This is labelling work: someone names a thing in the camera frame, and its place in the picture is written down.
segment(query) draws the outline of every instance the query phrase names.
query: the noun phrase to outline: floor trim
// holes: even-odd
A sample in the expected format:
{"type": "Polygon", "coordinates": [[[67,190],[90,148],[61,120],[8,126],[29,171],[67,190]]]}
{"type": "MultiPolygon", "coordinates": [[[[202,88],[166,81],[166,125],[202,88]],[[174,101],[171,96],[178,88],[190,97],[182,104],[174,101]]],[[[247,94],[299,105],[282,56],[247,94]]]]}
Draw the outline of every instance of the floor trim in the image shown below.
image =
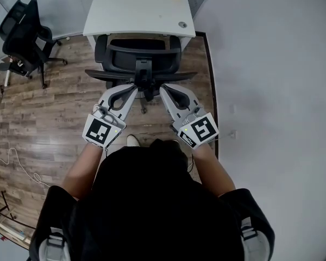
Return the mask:
{"type": "MultiPolygon", "coordinates": [[[[196,36],[203,37],[203,40],[204,40],[206,57],[208,59],[208,68],[209,68],[209,73],[210,73],[211,92],[212,92],[212,105],[214,107],[214,120],[215,120],[215,123],[218,126],[218,113],[217,113],[217,102],[216,102],[215,79],[214,79],[214,71],[212,69],[208,38],[206,37],[205,32],[196,31],[196,36]]],[[[218,140],[215,140],[215,155],[218,158],[218,140]]]]}

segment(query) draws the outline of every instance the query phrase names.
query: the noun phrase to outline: office chair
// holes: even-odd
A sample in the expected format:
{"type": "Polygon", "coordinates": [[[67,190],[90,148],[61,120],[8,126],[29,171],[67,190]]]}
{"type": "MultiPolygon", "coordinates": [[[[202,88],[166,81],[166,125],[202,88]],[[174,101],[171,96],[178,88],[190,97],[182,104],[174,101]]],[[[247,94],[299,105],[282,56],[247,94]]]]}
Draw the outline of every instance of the office chair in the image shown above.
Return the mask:
{"type": "MultiPolygon", "coordinates": [[[[93,78],[107,81],[106,87],[134,83],[143,92],[147,102],[159,94],[159,87],[166,82],[191,79],[196,72],[176,73],[181,61],[181,43],[178,37],[170,37],[170,49],[162,40],[114,39],[108,44],[108,36],[98,37],[95,61],[104,71],[85,70],[93,78]]],[[[143,100],[140,101],[146,113],[143,100]]]]}
{"type": "Polygon", "coordinates": [[[53,46],[55,44],[60,46],[61,42],[52,40],[51,30],[41,25],[37,0],[31,0],[29,4],[18,0],[0,25],[0,37],[4,41],[3,53],[13,60],[12,63],[0,64],[0,70],[10,70],[31,79],[30,74],[39,69],[43,89],[47,87],[44,63],[62,61],[67,65],[65,59],[49,57],[53,46]],[[43,49],[36,44],[38,38],[46,42],[43,49]]]}

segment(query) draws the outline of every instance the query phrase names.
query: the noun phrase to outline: white cable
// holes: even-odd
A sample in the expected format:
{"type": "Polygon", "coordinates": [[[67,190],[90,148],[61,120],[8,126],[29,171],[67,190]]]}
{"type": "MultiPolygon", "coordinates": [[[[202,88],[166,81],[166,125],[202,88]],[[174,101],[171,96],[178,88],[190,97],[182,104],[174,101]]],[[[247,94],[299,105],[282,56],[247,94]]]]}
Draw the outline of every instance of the white cable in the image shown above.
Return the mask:
{"type": "Polygon", "coordinates": [[[15,152],[16,152],[16,156],[17,156],[17,160],[18,160],[18,163],[19,163],[20,167],[23,169],[23,171],[28,175],[28,177],[29,177],[30,179],[32,179],[32,180],[33,180],[35,183],[37,183],[37,184],[42,184],[42,185],[45,185],[45,186],[47,186],[47,187],[49,187],[49,188],[51,187],[50,185],[48,185],[48,184],[46,184],[46,183],[44,183],[44,182],[42,181],[41,176],[40,176],[38,173],[34,173],[34,174],[33,174],[34,178],[28,174],[28,172],[27,172],[27,171],[24,169],[24,167],[21,165],[21,162],[20,162],[20,159],[19,159],[19,157],[18,157],[18,153],[17,153],[16,148],[10,148],[10,149],[9,149],[9,153],[8,153],[8,155],[9,155],[9,160],[7,161],[7,163],[6,163],[5,161],[3,161],[2,159],[0,159],[0,161],[2,161],[4,164],[8,165],[8,164],[10,163],[10,152],[11,152],[11,150],[15,150],[15,152]]]}
{"type": "Polygon", "coordinates": [[[229,134],[226,134],[226,135],[224,135],[224,136],[222,136],[220,138],[211,139],[210,141],[208,141],[208,143],[213,142],[213,141],[216,141],[216,140],[220,140],[220,139],[225,138],[225,137],[228,137],[228,136],[231,136],[232,134],[233,134],[233,132],[230,132],[229,134]]]}

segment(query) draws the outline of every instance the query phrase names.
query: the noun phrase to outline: desk leg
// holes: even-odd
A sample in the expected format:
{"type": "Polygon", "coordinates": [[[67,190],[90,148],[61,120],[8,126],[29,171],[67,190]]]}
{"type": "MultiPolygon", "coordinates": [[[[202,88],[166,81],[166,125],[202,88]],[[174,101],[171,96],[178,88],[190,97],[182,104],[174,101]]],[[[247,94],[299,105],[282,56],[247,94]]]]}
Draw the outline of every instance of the desk leg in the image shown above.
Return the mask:
{"type": "Polygon", "coordinates": [[[190,42],[191,38],[190,37],[181,37],[180,42],[181,42],[181,50],[184,51],[185,47],[187,44],[190,42]]]}
{"type": "Polygon", "coordinates": [[[94,36],[87,36],[87,39],[88,39],[91,47],[95,51],[96,50],[96,40],[95,40],[94,36]]]}
{"type": "Polygon", "coordinates": [[[7,87],[9,85],[10,74],[11,74],[10,70],[7,70],[7,72],[6,72],[6,78],[5,78],[5,84],[4,84],[5,87],[7,87]]]}

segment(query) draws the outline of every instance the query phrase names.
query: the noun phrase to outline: person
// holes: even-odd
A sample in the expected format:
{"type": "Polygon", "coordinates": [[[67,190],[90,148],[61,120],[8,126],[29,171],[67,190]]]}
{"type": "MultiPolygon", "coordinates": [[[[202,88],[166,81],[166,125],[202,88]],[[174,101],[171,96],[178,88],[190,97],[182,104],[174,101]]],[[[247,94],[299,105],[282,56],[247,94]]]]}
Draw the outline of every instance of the person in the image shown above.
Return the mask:
{"type": "Polygon", "coordinates": [[[43,258],[51,227],[61,229],[70,260],[271,258],[273,229],[208,144],[192,152],[201,184],[176,140],[140,147],[130,135],[99,166],[102,153],[87,144],[61,187],[49,189],[30,244],[33,261],[43,258]],[[260,242],[246,243],[251,238],[260,242]]]}

